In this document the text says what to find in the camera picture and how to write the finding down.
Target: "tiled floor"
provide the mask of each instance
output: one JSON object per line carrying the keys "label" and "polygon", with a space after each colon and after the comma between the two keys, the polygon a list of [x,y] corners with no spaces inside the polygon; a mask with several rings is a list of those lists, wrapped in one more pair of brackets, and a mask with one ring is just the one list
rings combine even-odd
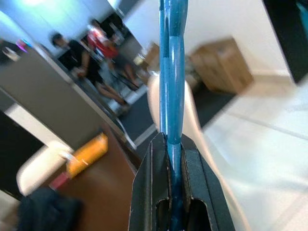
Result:
{"label": "tiled floor", "polygon": [[308,79],[253,85],[204,137],[252,231],[307,230]]}

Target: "black cloth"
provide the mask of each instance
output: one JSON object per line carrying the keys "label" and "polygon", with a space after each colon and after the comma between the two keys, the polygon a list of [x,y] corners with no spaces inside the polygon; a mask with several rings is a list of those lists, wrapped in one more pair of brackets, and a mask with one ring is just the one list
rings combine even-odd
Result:
{"label": "black cloth", "polygon": [[71,231],[78,221],[81,202],[40,188],[20,203],[17,231]]}
{"label": "black cloth", "polygon": [[[82,66],[82,53],[88,52],[79,42],[76,40],[70,40],[68,43],[70,47],[70,55],[73,62],[75,62],[75,67]],[[86,78],[91,81],[91,83],[95,86],[96,82],[103,83],[103,79],[99,74],[100,65],[97,61],[90,56],[88,72]]]}

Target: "person in red shirt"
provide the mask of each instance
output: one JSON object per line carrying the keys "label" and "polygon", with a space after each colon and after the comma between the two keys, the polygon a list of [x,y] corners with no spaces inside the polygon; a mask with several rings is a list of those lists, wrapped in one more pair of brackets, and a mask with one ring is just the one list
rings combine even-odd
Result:
{"label": "person in red shirt", "polygon": [[129,61],[118,52],[114,43],[107,38],[96,19],[92,19],[90,25],[91,29],[87,37],[89,48],[91,50],[98,49],[108,60],[108,66],[111,71],[114,71],[115,68],[121,70],[122,74],[130,79],[136,88],[138,88],[138,82],[136,81],[132,65]]}

